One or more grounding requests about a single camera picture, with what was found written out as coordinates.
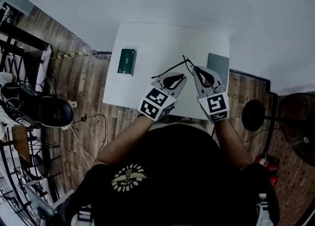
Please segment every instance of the person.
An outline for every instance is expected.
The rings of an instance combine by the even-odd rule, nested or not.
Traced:
[[[0,87],[4,86],[6,83],[14,83],[15,80],[15,75],[6,72],[0,72]],[[2,106],[0,106],[0,140],[2,142],[7,142],[5,129],[14,125],[18,125],[18,123],[9,118]]]
[[[215,122],[220,146],[197,124],[153,124],[139,116],[100,151],[69,201],[67,225],[90,204],[95,225],[252,226],[260,193],[277,224],[267,170],[252,164],[228,120]]]

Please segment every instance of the shirt logo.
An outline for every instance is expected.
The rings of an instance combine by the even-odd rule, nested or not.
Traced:
[[[117,190],[118,192],[125,192],[134,188],[134,186],[138,186],[138,182],[147,178],[142,172],[143,169],[141,166],[138,166],[138,164],[131,164],[124,167],[118,172],[118,174],[115,175],[115,179],[112,180],[114,190]]]

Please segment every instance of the wooden floor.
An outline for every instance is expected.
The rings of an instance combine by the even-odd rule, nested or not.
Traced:
[[[23,17],[18,27],[51,43],[55,55],[90,50],[88,45],[37,8],[33,9],[31,17]],[[102,103],[109,62],[110,57],[54,59],[48,71],[48,74],[56,79],[56,92],[69,100],[78,102],[78,108],[74,109],[74,121],[80,120],[83,116],[105,115],[106,127],[102,116],[88,118],[86,122],[72,125],[83,148],[93,158],[97,156],[105,135],[107,143],[138,115],[137,110]],[[230,73],[228,95],[231,109],[230,122],[240,138],[247,141],[245,145],[254,159],[264,149],[267,131],[261,133],[260,131],[269,128],[269,121],[265,121],[260,130],[249,132],[244,129],[241,121],[242,109],[248,101],[257,99],[263,103],[266,114],[270,115],[273,97],[266,93],[265,82],[235,73]],[[210,122],[196,121],[209,133],[212,132],[213,125]],[[280,225],[293,225],[315,196],[315,171],[314,168],[301,162],[290,149],[287,149],[287,144],[280,133],[278,130],[274,131],[270,149],[282,160],[280,181],[276,187],[281,208]],[[55,177],[58,190],[63,193],[70,188],[76,189],[89,167],[72,131],[48,129],[46,141],[61,146],[60,150],[54,149],[52,152],[53,157],[61,154],[61,160],[54,161],[50,170],[52,174],[62,171],[62,175]],[[86,158],[88,163],[92,164],[92,160],[87,156]],[[296,199],[301,201],[299,208],[294,204]]]

